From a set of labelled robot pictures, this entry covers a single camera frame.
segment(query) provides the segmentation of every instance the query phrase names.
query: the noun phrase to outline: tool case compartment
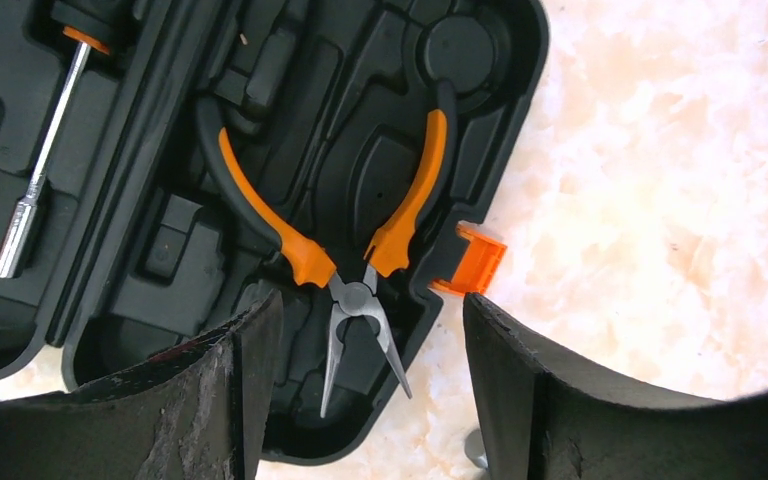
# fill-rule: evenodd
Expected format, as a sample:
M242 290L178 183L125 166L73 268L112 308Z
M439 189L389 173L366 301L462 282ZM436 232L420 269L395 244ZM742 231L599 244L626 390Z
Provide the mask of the tool case compartment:
M0 243L27 186L74 42L52 2L0 0ZM442 307L481 223L543 68L537 0L137 1L127 46L91 57L54 146L44 222L27 267L0 279L0 378L49 344L70 388L216 327L280 290L282 348L264 458L336 460L355 448L397 381L370 327L352 320L319 417L327 290L222 200L199 146L195 104L222 106L258 193L358 280L366 245L416 175L435 81L457 91L458 142L410 267L379 296L405 366Z

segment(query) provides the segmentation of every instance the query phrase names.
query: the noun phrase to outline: molded plastic tray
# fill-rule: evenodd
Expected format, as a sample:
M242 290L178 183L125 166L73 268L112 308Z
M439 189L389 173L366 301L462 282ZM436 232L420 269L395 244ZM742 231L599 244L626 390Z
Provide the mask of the molded plastic tray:
M51 2L0 0L0 241L27 185L74 42ZM22 276L0 280L0 378L46 343L70 388L138 363L282 292L285 325L264 456L333 461L365 437L397 387L364 321L319 418L327 291L292 282L223 204L193 104L223 105L263 198L360 275L373 232L416 173L433 82L458 90L445 193L380 286L409 366L440 312L428 287L463 257L528 112L548 28L537 0L138 1L132 45L90 59L54 147L48 209Z

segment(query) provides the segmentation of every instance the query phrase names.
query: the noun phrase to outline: black tool case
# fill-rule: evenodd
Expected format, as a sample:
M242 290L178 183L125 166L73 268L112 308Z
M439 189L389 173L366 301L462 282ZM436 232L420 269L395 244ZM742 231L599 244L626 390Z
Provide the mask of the black tool case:
M75 49L51 7L0 0L0 244ZM90 58L31 256L20 277L0 279L0 378L49 344L63 347L75 388L277 289L285 325L264 458L333 461L363 440L397 382L368 324L352 321L319 417L330 295L296 286L224 204L195 100L221 102L257 191L351 277L416 174L435 81L454 84L452 173L410 268L379 287L407 366L442 306L429 284L451 278L467 248L455 226L484 219L528 112L544 12L537 0L137 0L127 30L114 55Z

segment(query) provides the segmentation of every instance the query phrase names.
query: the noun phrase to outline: tool case lid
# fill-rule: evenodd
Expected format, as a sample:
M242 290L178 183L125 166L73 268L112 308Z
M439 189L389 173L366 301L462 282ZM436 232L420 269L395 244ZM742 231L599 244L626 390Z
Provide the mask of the tool case lid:
M75 49L51 7L0 0L0 244ZM284 336L264 458L338 459L363 440L396 379L367 322L348 322L320 418L330 295L296 286L287 261L223 201L198 141L196 100L218 102L257 192L352 281L416 175L433 85L452 82L450 175L418 225L410 266L379 285L407 367L442 307L430 286L469 285L465 275L483 271L476 259L498 262L503 251L484 239L462 265L479 237L459 225L483 221L530 107L548 46L542 7L137 0L127 29L130 43L89 59L53 147L28 264L0 279L0 378L48 344L63 347L63 376L76 388L278 290Z

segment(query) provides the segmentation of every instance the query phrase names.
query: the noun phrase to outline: pliers jaw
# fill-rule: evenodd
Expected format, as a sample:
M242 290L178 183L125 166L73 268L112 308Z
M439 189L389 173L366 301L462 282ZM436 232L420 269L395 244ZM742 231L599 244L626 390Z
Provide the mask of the pliers jaw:
M387 363L396 374L396 378L404 388L408 398L411 398L411 389L408 385L407 375L402 361L399 358L399 350L396 348L396 342L393 341L393 333L390 330L390 323L387 321L387 313L381 305L381 301L375 296L378 290L378 272L367 265L363 282L343 283L338 273L335 273L328 282L328 288L331 291L334 305L331 307L331 320L328 325L328 358L325 364L325 387L322 392L322 406L319 415L325 418L328 411L328 402L331 399L331 393L334 389L334 381L337 377L337 370L340 368L340 361L343 358L345 345L338 336L340 325L349 318L365 317L368 320L375 321L377 324L378 345Z

